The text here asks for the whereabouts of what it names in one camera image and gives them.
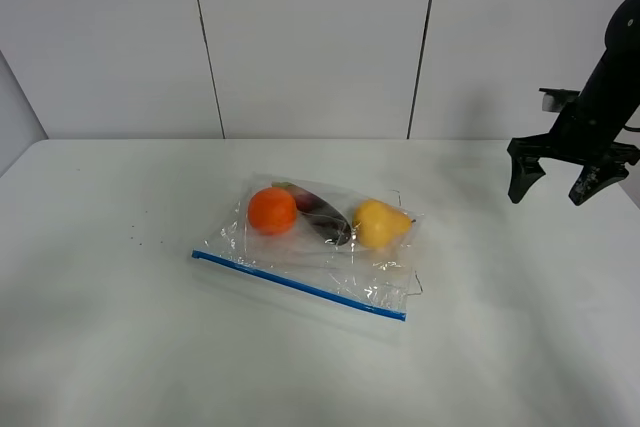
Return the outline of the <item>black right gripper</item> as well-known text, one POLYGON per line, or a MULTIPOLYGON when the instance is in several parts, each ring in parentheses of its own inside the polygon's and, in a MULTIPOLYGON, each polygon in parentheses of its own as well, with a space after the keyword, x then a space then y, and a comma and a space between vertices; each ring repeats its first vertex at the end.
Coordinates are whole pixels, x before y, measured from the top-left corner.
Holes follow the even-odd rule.
POLYGON ((547 133, 512 139, 507 148, 511 156, 508 189, 511 202, 520 203, 529 189, 545 176, 540 158, 585 166, 569 192, 569 198, 576 206, 626 179, 629 171, 624 163, 636 165, 639 149, 617 143, 615 139, 634 111, 628 106, 575 100, 562 109, 547 133), (604 165, 613 161, 623 163, 604 165))

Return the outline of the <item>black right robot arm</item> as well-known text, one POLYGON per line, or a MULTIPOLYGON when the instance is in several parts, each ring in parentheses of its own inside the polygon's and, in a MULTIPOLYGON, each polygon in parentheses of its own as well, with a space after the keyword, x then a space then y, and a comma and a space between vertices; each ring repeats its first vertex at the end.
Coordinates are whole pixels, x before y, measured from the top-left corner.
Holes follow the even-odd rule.
POLYGON ((569 191, 580 206, 604 188, 626 179, 627 167, 639 162, 639 148, 616 138, 639 107, 639 0, 625 0, 607 25, 605 50, 580 91, 542 88, 556 112, 547 133, 513 138, 508 196, 522 201, 546 172, 542 158, 575 165, 582 171, 569 191))

